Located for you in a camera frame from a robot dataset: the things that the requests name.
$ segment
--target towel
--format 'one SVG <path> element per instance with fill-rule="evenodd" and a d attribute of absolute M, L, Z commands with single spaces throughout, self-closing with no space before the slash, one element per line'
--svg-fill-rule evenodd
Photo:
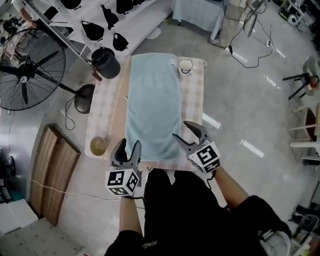
<path fill-rule="evenodd" d="M 137 140 L 143 161 L 179 156 L 172 133 L 181 134 L 181 95 L 177 57 L 147 53 L 132 57 L 127 101 L 125 138 L 130 156 Z"/>

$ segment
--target standing fan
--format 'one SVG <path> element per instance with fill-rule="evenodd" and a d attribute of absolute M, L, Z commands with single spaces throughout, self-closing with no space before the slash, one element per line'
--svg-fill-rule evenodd
<path fill-rule="evenodd" d="M 74 106 L 90 112 L 95 86 L 75 91 L 61 83 L 66 55 L 61 44 L 38 28 L 22 30 L 9 37 L 0 62 L 0 108 L 21 111 L 47 99 L 57 87 L 75 94 Z"/>

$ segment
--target pink checkered tablecloth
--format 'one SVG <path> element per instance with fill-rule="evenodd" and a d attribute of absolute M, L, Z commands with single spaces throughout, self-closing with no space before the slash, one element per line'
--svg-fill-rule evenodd
<path fill-rule="evenodd" d="M 111 145 L 113 144 L 111 143 L 110 145 L 109 142 L 114 139 L 113 137 L 117 131 L 113 125 L 119 123 L 119 121 L 114 121 L 117 119 L 115 118 L 115 115 L 121 113 L 122 119 L 124 118 L 124 120 L 122 120 L 122 126 L 125 126 L 126 113 L 123 113 L 123 111 L 119 112 L 117 108 L 119 108 L 118 101 L 124 101 L 124 97 L 128 95 L 124 93 L 126 91 L 124 89 L 125 87 L 129 87 L 128 77 L 130 76 L 131 59 L 131 56 L 118 58 L 121 65 L 120 74 L 114 79 L 103 79 L 101 82 L 98 81 L 96 83 L 85 137 L 84 152 L 89 157 L 109 160 L 110 153 L 114 147 L 112 146 L 111 148 Z M 180 60 L 184 59 L 191 60 L 193 68 L 190 75 L 183 77 L 179 75 L 182 101 L 182 120 L 202 124 L 204 103 L 204 66 L 206 65 L 206 62 L 198 58 L 178 57 L 178 63 Z M 102 156 L 95 156 L 90 150 L 90 141 L 96 136 L 105 138 L 108 145 L 106 152 Z M 198 138 L 183 123 L 181 125 L 181 137 L 189 143 L 199 142 Z M 176 159 L 142 161 L 139 165 L 139 169 L 143 171 L 146 168 L 181 171 L 197 170 L 197 168 L 187 160 L 186 155 L 182 150 L 180 157 Z"/>

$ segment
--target bag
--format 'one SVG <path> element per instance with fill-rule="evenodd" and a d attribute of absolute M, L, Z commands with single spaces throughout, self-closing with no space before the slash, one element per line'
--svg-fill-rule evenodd
<path fill-rule="evenodd" d="M 82 20 L 81 23 L 86 36 L 91 41 L 98 41 L 102 39 L 102 37 L 104 36 L 105 29 L 102 26 L 99 26 L 97 24 L 87 22 L 84 20 Z"/>
<path fill-rule="evenodd" d="M 122 35 L 120 35 L 119 33 L 114 33 L 112 44 L 113 44 L 114 49 L 122 52 L 128 48 L 127 46 L 129 43 Z"/>
<path fill-rule="evenodd" d="M 101 4 L 101 7 L 103 10 L 105 20 L 108 23 L 108 30 L 110 30 L 115 26 L 115 24 L 119 21 L 119 19 L 117 15 L 111 12 L 111 9 L 106 9 L 106 7 L 103 4 Z"/>
<path fill-rule="evenodd" d="M 81 0 L 60 0 L 60 1 L 64 5 L 64 7 L 69 10 L 76 9 L 81 3 Z"/>
<path fill-rule="evenodd" d="M 134 7 L 132 0 L 116 0 L 116 12 L 126 15 Z"/>
<path fill-rule="evenodd" d="M 137 6 L 137 5 L 141 5 L 145 0 L 133 0 L 133 5 Z"/>

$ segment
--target black fan base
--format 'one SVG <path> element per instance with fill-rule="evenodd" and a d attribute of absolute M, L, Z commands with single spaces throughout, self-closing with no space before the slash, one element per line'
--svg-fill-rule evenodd
<path fill-rule="evenodd" d="M 16 164 L 15 164 L 15 160 L 12 156 L 9 156 L 9 158 L 8 158 L 7 168 L 10 170 L 10 175 L 12 177 L 16 176 Z"/>
<path fill-rule="evenodd" d="M 88 114 L 90 112 L 94 91 L 95 86 L 93 84 L 86 84 L 77 91 L 85 97 L 75 96 L 74 98 L 74 107 L 79 113 Z"/>

